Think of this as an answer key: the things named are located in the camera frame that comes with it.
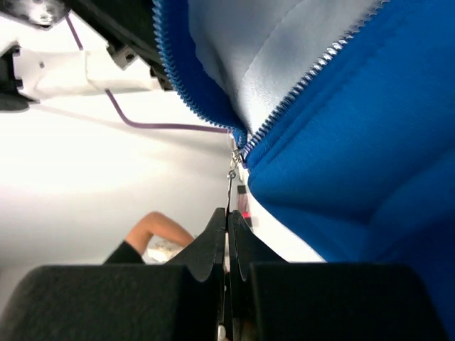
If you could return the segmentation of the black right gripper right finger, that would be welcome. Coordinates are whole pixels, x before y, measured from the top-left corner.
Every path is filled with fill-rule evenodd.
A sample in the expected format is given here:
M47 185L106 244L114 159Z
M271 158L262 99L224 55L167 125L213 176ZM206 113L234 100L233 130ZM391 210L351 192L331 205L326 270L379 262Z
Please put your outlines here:
M418 275L401 264L290 263L227 218L232 340L446 340Z

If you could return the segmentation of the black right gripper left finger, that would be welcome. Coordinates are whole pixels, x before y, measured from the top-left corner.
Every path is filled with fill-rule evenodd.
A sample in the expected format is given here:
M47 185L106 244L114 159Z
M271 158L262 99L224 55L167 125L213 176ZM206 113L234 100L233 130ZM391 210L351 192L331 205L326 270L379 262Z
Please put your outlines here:
M15 288L2 340L216 340L226 216L162 265L39 266Z

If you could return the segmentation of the blue zip jacket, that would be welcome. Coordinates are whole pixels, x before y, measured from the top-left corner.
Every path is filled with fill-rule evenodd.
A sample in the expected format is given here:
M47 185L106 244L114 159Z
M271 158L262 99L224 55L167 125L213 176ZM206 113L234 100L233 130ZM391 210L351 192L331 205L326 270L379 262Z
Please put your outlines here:
M454 336L454 2L155 1L164 70L330 262L410 266Z

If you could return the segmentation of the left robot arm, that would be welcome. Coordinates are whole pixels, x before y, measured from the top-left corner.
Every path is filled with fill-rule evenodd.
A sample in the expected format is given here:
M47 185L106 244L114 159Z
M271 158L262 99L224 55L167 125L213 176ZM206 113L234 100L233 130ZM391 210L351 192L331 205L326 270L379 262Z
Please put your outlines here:
M21 112L63 96L171 91L151 32L151 1L2 1L1 17L22 27L49 31L67 24L78 50L31 50L1 29L1 110ZM70 20L77 14L106 41L89 51Z

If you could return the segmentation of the person's bare forearm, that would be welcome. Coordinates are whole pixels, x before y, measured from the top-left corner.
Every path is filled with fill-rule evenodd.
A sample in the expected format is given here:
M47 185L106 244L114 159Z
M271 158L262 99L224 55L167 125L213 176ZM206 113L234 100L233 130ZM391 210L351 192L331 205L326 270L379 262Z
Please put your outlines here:
M179 223L161 212L150 212L129 231L104 264L145 264L143 255L153 237L187 247L194 237Z

